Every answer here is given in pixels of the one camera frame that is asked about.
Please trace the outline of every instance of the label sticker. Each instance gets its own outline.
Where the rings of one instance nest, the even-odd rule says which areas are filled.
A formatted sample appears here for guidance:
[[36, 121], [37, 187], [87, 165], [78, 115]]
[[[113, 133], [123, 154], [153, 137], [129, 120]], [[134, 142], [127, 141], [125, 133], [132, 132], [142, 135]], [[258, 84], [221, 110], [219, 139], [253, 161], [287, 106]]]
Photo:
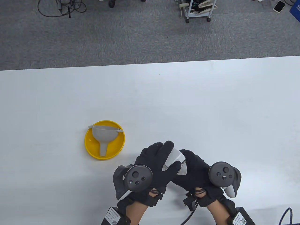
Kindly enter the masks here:
[[109, 208], [107, 214], [105, 215], [105, 219], [111, 225], [116, 225], [119, 222], [120, 218], [120, 215], [112, 207]]
[[242, 216], [242, 214], [239, 212], [236, 217], [233, 219], [232, 224], [233, 225], [245, 225], [247, 221]]

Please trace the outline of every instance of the qr code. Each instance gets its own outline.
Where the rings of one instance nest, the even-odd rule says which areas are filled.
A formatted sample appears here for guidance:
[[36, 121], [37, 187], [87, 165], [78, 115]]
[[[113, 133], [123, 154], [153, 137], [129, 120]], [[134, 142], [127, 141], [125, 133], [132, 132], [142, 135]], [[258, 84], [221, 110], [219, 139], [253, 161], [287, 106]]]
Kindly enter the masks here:
[[246, 220], [244, 218], [242, 218], [241, 221], [244, 225], [246, 224]]

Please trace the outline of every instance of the hand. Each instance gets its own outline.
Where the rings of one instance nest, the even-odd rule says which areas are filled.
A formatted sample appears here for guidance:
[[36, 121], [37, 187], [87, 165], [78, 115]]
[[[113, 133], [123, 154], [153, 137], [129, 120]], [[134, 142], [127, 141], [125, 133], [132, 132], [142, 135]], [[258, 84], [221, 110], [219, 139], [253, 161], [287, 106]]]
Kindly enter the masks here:
[[193, 152], [185, 149], [180, 151], [185, 156], [187, 174], [177, 175], [172, 182], [196, 197], [201, 198], [208, 195], [212, 202], [222, 197], [224, 194], [222, 189], [214, 186], [209, 180], [208, 171], [210, 166]]
[[154, 143], [148, 148], [144, 148], [134, 163], [135, 165], [145, 165], [151, 169], [153, 179], [149, 188], [155, 188], [163, 194], [166, 192], [167, 184], [175, 178], [181, 169], [181, 163], [176, 161], [167, 170], [162, 171], [173, 147], [174, 143], [171, 141], [167, 141], [165, 144]]

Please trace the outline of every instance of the forearm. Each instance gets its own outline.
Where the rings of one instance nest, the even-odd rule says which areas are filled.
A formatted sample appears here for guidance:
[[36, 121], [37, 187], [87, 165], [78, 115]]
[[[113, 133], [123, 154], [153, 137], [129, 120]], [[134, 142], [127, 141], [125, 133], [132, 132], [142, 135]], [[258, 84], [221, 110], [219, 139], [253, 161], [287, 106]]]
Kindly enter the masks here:
[[[199, 198], [202, 198], [206, 195], [206, 192], [196, 195]], [[227, 219], [230, 217], [226, 208], [218, 201], [214, 201], [213, 203], [207, 206], [207, 209], [212, 214], [217, 225], [227, 225]]]
[[[151, 192], [149, 193], [149, 195], [151, 197], [156, 196], [156, 194], [153, 194]], [[130, 225], [138, 225], [147, 208], [147, 205], [144, 205], [140, 202], [134, 202], [132, 205], [127, 206], [126, 216], [128, 216], [131, 221]]]

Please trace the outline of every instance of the black glove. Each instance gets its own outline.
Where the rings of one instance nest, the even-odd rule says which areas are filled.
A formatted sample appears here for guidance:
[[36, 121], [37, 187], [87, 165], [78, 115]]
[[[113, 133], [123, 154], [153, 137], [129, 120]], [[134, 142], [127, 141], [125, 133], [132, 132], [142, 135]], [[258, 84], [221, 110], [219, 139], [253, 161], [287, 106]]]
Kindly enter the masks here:
[[209, 201], [206, 201], [208, 204], [222, 197], [224, 194], [222, 189], [214, 186], [209, 180], [208, 171], [210, 166], [193, 152], [185, 149], [180, 151], [185, 156], [187, 174], [177, 175], [172, 182], [193, 195], [195, 195], [195, 188], [204, 189], [206, 195], [210, 198]]
[[[158, 199], [162, 198], [162, 194], [166, 192], [167, 184], [175, 178], [178, 171], [181, 169], [181, 163], [176, 161], [170, 165], [167, 170], [162, 171], [163, 165], [173, 147], [173, 142], [167, 141], [165, 144], [160, 142], [155, 143], [142, 150], [142, 153], [137, 157], [134, 165], [145, 165], [149, 167], [153, 173], [153, 179], [146, 190], [141, 192], [131, 192], [128, 195], [132, 201], [138, 201], [148, 206], [155, 206]], [[153, 188], [159, 191], [159, 195], [154, 197], [155, 199], [149, 198], [149, 192]]]
[[175, 178], [181, 169], [181, 163], [176, 161], [167, 170], [162, 171], [173, 147], [174, 143], [171, 141], [167, 141], [165, 144], [155, 143], [148, 148], [144, 148], [134, 163], [134, 165], [145, 165], [152, 170], [153, 179], [149, 188], [156, 188], [163, 194], [166, 192], [167, 184]]

